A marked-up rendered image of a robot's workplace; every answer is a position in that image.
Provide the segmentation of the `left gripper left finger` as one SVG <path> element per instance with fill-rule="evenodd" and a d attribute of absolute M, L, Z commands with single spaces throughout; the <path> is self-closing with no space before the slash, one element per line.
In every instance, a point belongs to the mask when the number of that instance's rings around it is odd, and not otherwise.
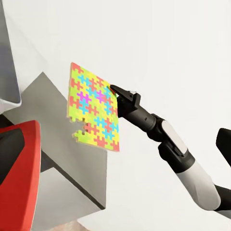
<path fill-rule="evenodd" d="M 0 133 L 0 186 L 25 146 L 20 128 Z"/>

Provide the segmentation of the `jigsaw puzzle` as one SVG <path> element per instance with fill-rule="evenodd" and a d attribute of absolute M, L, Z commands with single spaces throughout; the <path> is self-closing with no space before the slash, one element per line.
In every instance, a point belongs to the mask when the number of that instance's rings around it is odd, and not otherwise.
<path fill-rule="evenodd" d="M 70 122 L 85 126 L 72 134 L 77 143 L 119 152 L 117 94 L 110 83 L 72 62 L 67 113 Z"/>

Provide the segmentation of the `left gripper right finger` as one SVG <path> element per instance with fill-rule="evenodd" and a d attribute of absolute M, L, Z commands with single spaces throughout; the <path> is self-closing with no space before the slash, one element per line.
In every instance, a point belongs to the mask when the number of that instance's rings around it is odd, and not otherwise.
<path fill-rule="evenodd" d="M 231 167 L 231 130 L 220 128 L 217 134 L 216 146 Z"/>

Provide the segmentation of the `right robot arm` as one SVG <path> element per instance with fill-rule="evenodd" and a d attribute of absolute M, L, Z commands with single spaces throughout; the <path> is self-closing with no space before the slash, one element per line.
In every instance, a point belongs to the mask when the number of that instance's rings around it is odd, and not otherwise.
<path fill-rule="evenodd" d="M 115 85 L 110 88 L 117 94 L 117 115 L 138 126 L 147 136 L 161 142 L 159 154 L 176 173 L 194 202 L 202 209 L 216 211 L 231 219 L 231 189 L 217 186 L 171 126 L 161 117 L 150 114 L 140 106 L 137 91 L 124 90 Z"/>

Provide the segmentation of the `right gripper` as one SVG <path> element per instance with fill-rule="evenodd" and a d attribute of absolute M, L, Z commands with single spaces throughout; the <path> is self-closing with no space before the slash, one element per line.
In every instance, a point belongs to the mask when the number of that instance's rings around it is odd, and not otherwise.
<path fill-rule="evenodd" d="M 117 94 L 117 115 L 118 118 L 123 117 L 135 126 L 140 126 L 145 123 L 148 117 L 147 111 L 140 106 L 141 95 L 127 92 L 115 85 L 110 85 L 110 88 Z"/>

